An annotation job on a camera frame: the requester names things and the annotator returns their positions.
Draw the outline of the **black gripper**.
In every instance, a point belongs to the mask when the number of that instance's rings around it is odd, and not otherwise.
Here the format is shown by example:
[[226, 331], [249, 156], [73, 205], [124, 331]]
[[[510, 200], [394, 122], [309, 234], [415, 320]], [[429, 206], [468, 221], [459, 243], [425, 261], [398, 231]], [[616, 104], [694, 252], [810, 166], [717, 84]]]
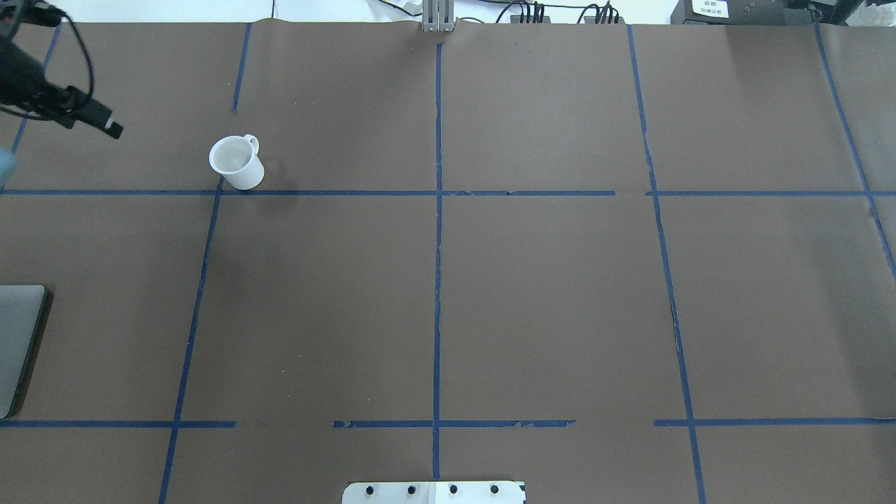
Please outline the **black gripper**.
[[56, 85], [45, 85], [44, 118], [57, 122], [66, 128], [73, 128], [80, 121], [91, 127], [104, 130], [113, 139], [119, 139], [124, 127], [114, 121], [112, 110], [99, 100], [93, 99], [74, 86], [61, 88]]

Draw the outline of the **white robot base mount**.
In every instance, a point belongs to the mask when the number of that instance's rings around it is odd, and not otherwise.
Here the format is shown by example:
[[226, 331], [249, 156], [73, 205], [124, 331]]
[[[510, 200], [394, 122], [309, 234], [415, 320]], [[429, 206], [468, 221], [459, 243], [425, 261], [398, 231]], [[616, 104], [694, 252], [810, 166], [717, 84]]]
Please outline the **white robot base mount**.
[[526, 503], [523, 482], [418, 481], [353, 482], [346, 486], [342, 503]]

